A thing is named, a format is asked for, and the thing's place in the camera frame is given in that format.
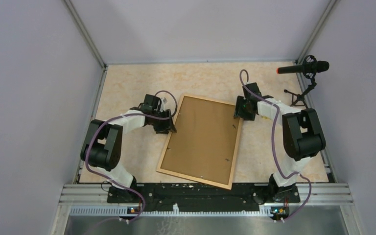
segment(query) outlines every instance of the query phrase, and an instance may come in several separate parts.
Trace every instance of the beige floor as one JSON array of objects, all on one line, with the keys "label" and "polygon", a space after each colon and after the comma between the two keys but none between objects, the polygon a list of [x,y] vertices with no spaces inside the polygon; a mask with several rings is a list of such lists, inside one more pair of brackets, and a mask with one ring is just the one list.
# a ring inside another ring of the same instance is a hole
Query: beige floor
[{"label": "beige floor", "polygon": [[[258,83],[262,95],[269,94],[290,104],[291,96],[283,90],[300,92],[296,75],[276,74],[277,67],[290,65],[291,62],[253,62],[109,66],[96,118],[106,120],[119,116],[143,102],[145,94],[155,94],[159,90],[172,92],[177,100],[181,94],[188,93],[235,102],[238,95],[243,95],[238,79],[241,69],[249,72],[251,82]],[[167,96],[167,100],[167,107],[173,110],[172,99]],[[272,121],[258,116],[255,121],[244,122],[233,182],[268,182],[270,174],[276,170],[270,145],[271,127]],[[156,172],[165,139],[166,135],[156,135],[152,126],[124,136],[120,161],[138,182],[190,182]],[[276,128],[276,151],[282,159],[284,149],[280,126]],[[313,182],[328,181],[320,154],[311,160],[302,174]],[[103,180],[86,169],[82,170],[82,183]]]}]

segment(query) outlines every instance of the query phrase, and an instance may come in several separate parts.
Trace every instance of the microphone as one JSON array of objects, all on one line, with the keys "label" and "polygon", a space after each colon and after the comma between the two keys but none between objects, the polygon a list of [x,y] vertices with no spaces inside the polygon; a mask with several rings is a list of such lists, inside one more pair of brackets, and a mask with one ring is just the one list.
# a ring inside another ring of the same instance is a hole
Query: microphone
[{"label": "microphone", "polygon": [[329,69],[329,63],[327,61],[316,61],[315,58],[311,62],[304,61],[301,65],[280,67],[277,69],[278,74],[282,73],[296,73],[301,72],[305,76],[307,74],[315,75],[317,72],[324,72]]}]

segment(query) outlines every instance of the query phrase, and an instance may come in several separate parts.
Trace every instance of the wooden frame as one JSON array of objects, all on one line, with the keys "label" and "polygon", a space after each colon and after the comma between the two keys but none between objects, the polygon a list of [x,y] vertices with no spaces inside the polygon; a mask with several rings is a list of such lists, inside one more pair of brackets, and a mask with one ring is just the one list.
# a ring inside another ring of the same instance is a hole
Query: wooden frame
[{"label": "wooden frame", "polygon": [[[212,98],[207,98],[207,97],[202,97],[202,96],[197,96],[197,95],[191,95],[191,94],[183,94],[181,96],[181,99],[180,99],[179,104],[178,104],[177,114],[180,113],[180,109],[182,107],[182,103],[183,103],[185,97],[192,97],[192,98],[202,99],[202,100],[205,100],[205,101],[212,101],[212,102],[217,102],[217,103],[222,103],[222,104],[228,104],[228,105],[235,106],[235,104],[232,103],[232,102],[226,102],[226,101],[221,101],[221,100],[216,100],[216,99],[212,99]],[[179,115],[176,115],[174,117],[174,123],[175,123],[175,125],[177,123],[176,121],[177,121],[177,117],[178,116]],[[190,176],[190,175],[186,175],[186,174],[182,174],[182,173],[178,173],[178,172],[174,172],[174,171],[162,169],[161,167],[162,167],[162,164],[163,164],[163,161],[164,161],[164,158],[165,158],[165,154],[166,154],[169,142],[170,142],[171,137],[172,137],[172,133],[171,132],[167,136],[167,139],[166,139],[164,148],[162,150],[161,158],[159,160],[159,163],[158,163],[156,171],[160,172],[160,173],[164,173],[164,174],[168,174],[168,175],[172,175],[172,176],[176,176],[176,177],[180,177],[180,178],[184,178],[184,179],[188,179],[188,180],[192,180],[192,181],[196,181],[196,182],[208,184],[208,185],[213,185],[213,186],[220,187],[220,188],[231,189],[231,186],[232,186],[232,183],[233,183],[235,163],[236,163],[236,160],[237,160],[238,143],[240,141],[240,134],[241,134],[242,125],[243,125],[243,119],[240,118],[239,121],[238,121],[237,133],[236,133],[236,138],[235,138],[235,146],[234,146],[234,154],[233,154],[233,158],[231,160],[231,169],[230,169],[230,175],[229,175],[229,180],[228,180],[227,184],[222,184],[222,183],[218,183],[218,182],[214,182],[214,181],[210,181],[210,180],[205,180],[205,179],[202,179],[202,178],[193,177],[193,176]]]}]

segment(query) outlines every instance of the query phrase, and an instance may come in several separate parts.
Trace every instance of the white wall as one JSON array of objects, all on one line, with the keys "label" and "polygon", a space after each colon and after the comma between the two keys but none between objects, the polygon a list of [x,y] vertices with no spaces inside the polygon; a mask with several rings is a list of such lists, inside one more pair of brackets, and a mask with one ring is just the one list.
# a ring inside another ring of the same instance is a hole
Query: white wall
[{"label": "white wall", "polygon": [[295,60],[329,0],[73,0],[105,63]]},{"label": "white wall", "polygon": [[330,63],[311,97],[335,175],[376,235],[376,1],[340,1],[310,54]]},{"label": "white wall", "polygon": [[61,0],[0,0],[0,235],[49,233],[100,76]]}]

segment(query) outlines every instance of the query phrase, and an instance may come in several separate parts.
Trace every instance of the robotic arm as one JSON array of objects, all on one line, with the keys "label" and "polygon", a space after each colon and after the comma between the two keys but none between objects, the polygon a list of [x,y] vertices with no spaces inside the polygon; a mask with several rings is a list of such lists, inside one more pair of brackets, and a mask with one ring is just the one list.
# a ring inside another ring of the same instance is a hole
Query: robotic arm
[{"label": "robotic arm", "polygon": [[[130,188],[136,184],[135,177],[130,174],[120,161],[122,136],[137,128],[152,125],[157,134],[176,132],[169,109],[165,110],[166,100],[147,94],[143,103],[133,107],[123,115],[123,118],[109,122],[103,127],[97,136],[98,140],[106,140],[105,143],[95,142],[90,150],[89,165],[96,167],[97,171],[109,176],[119,184]],[[167,120],[157,120],[150,115]],[[85,141],[81,149],[81,160],[85,160],[90,141],[100,125],[101,120],[90,122]]]},{"label": "robotic arm", "polygon": [[274,120],[277,112],[274,104],[280,108],[279,117],[282,118],[278,118],[276,124],[283,126],[283,146],[286,156],[280,164],[276,160],[276,164],[279,165],[278,170],[270,176],[268,187],[268,197],[274,201],[280,201],[286,196],[285,192],[290,191],[296,183],[297,174],[290,178],[287,176],[294,172],[301,172],[311,157],[316,156],[320,150],[325,148],[325,137],[314,109],[300,110],[285,105],[271,96],[262,96],[257,83],[245,86],[273,104],[257,99],[243,87],[244,97],[237,97],[234,117],[254,120],[257,114]]}]

